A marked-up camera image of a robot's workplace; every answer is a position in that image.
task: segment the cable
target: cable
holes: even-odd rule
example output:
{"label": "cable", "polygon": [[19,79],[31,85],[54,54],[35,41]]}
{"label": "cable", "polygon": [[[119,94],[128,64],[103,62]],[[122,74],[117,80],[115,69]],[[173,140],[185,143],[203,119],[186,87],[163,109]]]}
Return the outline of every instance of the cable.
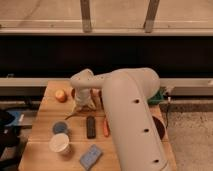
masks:
{"label": "cable", "polygon": [[171,107],[171,97],[168,96],[168,106],[167,106],[167,109],[166,109],[166,129],[169,126],[169,117],[168,117],[168,115],[169,115],[170,107]]}

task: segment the blue sponge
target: blue sponge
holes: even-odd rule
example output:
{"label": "blue sponge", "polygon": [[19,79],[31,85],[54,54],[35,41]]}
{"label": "blue sponge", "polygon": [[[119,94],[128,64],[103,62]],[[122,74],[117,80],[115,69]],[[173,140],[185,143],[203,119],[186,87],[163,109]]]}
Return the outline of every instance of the blue sponge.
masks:
{"label": "blue sponge", "polygon": [[83,154],[80,158],[81,165],[85,168],[86,171],[89,171],[90,168],[96,163],[98,158],[102,155],[102,151],[95,144],[93,144],[89,150]]}

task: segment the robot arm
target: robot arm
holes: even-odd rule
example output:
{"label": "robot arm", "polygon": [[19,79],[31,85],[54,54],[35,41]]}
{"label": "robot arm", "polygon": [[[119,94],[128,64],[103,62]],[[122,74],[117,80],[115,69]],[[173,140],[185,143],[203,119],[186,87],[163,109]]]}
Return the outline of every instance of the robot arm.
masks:
{"label": "robot arm", "polygon": [[122,171],[170,171],[147,104],[147,99],[160,86],[153,70],[120,69],[94,76],[86,69],[71,77],[71,85],[81,104],[88,102],[90,88],[102,90],[104,110]]}

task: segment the tabletop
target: tabletop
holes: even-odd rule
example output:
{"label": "tabletop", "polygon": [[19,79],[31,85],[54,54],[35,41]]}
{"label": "tabletop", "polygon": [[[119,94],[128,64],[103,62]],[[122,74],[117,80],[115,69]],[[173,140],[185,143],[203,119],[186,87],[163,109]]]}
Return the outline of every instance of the tabletop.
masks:
{"label": "tabletop", "polygon": [[[63,89],[68,95],[65,103],[60,103],[55,99],[55,92],[59,89]],[[105,137],[103,134],[105,114],[99,98],[94,98],[98,106],[96,111],[83,110],[66,121],[71,130],[69,134],[71,155],[62,157],[50,151],[49,141],[53,136],[54,123],[64,120],[73,109],[74,101],[71,90],[68,81],[50,81],[48,83],[19,165],[19,171],[84,171],[79,159],[93,144],[96,144],[103,151],[103,155],[91,171],[121,170],[112,137]],[[163,122],[158,105],[150,106],[150,111]],[[87,139],[86,136],[86,117],[89,115],[95,117],[95,139]],[[176,171],[176,162],[167,133],[162,139],[162,144],[172,170]]]}

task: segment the white cup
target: white cup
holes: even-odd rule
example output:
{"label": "white cup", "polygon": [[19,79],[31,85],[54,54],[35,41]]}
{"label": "white cup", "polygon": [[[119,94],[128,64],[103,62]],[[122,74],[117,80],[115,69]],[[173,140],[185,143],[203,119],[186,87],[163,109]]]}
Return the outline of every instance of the white cup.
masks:
{"label": "white cup", "polygon": [[53,135],[49,142],[49,147],[51,151],[61,155],[68,155],[71,152],[69,137],[64,133]]}

